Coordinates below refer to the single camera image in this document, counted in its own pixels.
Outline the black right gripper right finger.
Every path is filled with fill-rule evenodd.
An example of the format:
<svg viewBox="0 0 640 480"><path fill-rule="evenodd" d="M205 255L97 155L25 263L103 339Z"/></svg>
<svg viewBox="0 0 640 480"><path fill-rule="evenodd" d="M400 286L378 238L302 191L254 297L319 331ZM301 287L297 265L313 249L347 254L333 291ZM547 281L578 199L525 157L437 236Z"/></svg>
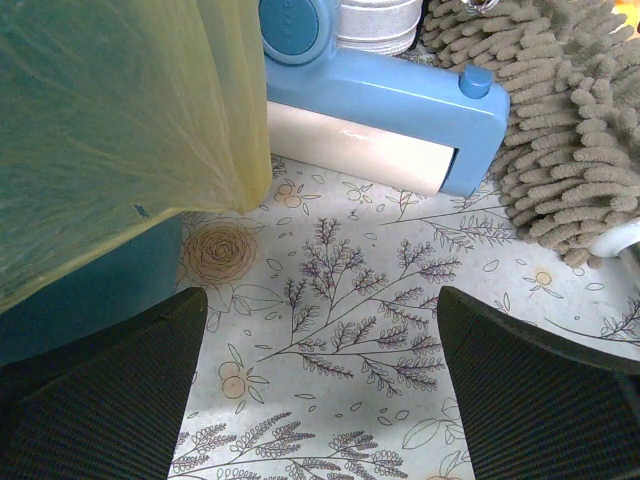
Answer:
<svg viewBox="0 0 640 480"><path fill-rule="evenodd" d="M437 322L476 478L638 478L638 361L451 286Z"/></svg>

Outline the teal plastic trash bin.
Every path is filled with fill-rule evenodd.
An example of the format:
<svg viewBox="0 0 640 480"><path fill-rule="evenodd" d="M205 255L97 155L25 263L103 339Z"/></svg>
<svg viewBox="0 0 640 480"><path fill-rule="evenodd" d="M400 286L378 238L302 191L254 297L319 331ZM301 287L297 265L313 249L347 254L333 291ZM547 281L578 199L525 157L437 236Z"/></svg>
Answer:
<svg viewBox="0 0 640 480"><path fill-rule="evenodd" d="M182 216L176 215L1 314L1 364L127 320L173 295Z"/></svg>

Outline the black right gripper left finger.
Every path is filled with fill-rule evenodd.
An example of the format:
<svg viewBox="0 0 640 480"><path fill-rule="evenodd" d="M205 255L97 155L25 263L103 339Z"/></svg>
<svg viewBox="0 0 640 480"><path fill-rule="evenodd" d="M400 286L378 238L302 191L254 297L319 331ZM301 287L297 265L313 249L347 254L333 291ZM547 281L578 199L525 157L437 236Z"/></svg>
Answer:
<svg viewBox="0 0 640 480"><path fill-rule="evenodd" d="M4 479L164 479L207 323L188 288L1 368Z"/></svg>

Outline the yellow plastic trash bag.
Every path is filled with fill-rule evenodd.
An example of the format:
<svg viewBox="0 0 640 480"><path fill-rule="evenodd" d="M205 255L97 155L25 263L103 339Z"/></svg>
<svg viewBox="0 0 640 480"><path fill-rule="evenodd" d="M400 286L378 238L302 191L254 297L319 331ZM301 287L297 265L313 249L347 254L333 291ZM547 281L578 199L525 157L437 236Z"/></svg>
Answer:
<svg viewBox="0 0 640 480"><path fill-rule="evenodd" d="M254 1L1 5L1 307L271 183Z"/></svg>

